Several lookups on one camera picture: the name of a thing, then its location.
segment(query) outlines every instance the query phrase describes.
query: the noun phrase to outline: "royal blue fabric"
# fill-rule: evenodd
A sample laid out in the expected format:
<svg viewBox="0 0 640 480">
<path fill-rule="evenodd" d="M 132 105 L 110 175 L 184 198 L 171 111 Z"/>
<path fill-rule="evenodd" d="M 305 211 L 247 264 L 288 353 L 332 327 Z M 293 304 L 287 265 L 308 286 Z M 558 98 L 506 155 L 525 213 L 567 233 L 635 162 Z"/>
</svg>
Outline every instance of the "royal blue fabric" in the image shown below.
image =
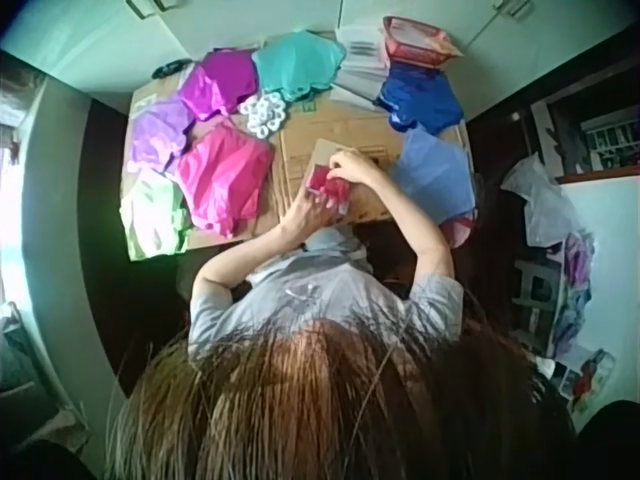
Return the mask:
<svg viewBox="0 0 640 480">
<path fill-rule="evenodd" d="M 389 124 L 399 132 L 419 124 L 438 135 L 464 117 L 444 73 L 407 63 L 391 64 L 377 103 L 391 113 Z"/>
<path fill-rule="evenodd" d="M 405 134 L 391 177 L 438 225 L 476 205 L 465 152 L 421 127 Z"/>
</svg>

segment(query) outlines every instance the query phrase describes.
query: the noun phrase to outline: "hand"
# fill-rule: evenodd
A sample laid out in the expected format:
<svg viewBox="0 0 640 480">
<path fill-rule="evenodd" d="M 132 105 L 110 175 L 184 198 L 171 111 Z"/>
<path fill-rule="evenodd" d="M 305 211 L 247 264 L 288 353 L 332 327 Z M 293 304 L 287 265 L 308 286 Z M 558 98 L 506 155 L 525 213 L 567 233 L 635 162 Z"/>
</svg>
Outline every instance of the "hand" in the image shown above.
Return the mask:
<svg viewBox="0 0 640 480">
<path fill-rule="evenodd" d="M 382 170 L 370 158 L 357 150 L 344 150 L 334 154 L 329 160 L 332 170 L 327 178 L 343 178 L 351 183 L 371 182 L 382 174 Z"/>
<path fill-rule="evenodd" d="M 328 225 L 336 216 L 338 205 L 324 195 L 307 192 L 304 183 L 289 207 L 279 228 L 289 248 L 304 243 L 313 233 Z"/>
</svg>

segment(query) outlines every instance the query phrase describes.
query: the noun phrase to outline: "brown hair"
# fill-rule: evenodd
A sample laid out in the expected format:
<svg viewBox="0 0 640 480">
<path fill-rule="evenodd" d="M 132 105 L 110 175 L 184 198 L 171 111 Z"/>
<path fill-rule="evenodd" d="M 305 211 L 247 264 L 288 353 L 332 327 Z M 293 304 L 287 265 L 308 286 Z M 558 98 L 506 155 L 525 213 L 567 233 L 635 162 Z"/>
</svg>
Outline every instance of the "brown hair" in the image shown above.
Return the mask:
<svg viewBox="0 0 640 480">
<path fill-rule="evenodd" d="M 386 319 L 380 325 L 398 325 Z M 115 426 L 108 477 L 551 479 L 574 432 L 547 380 L 471 324 L 459 339 L 371 321 L 270 323 L 149 366 Z"/>
</svg>

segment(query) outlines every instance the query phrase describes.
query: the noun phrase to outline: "white plastic bag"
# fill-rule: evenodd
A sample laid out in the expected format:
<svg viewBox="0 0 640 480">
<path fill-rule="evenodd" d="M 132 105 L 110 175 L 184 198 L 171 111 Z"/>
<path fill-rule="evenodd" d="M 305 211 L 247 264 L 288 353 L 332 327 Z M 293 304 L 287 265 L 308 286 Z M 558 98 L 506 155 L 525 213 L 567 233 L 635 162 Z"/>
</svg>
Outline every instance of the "white plastic bag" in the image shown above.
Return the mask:
<svg viewBox="0 0 640 480">
<path fill-rule="evenodd" d="M 549 247 L 581 229 L 575 207 L 562 188 L 549 178 L 537 153 L 520 160 L 501 188 L 527 201 L 524 216 L 529 246 Z"/>
</svg>

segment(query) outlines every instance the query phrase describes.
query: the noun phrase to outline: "red plastic container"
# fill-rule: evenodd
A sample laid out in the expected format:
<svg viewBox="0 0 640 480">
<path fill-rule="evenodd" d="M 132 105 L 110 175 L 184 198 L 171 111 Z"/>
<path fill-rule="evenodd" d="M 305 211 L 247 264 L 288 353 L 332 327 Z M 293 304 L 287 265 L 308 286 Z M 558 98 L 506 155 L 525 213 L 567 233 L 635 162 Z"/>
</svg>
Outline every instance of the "red plastic container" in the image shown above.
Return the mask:
<svg viewBox="0 0 640 480">
<path fill-rule="evenodd" d="M 391 60 L 434 68 L 462 56 L 449 35 L 438 27 L 393 16 L 384 17 L 382 22 Z"/>
</svg>

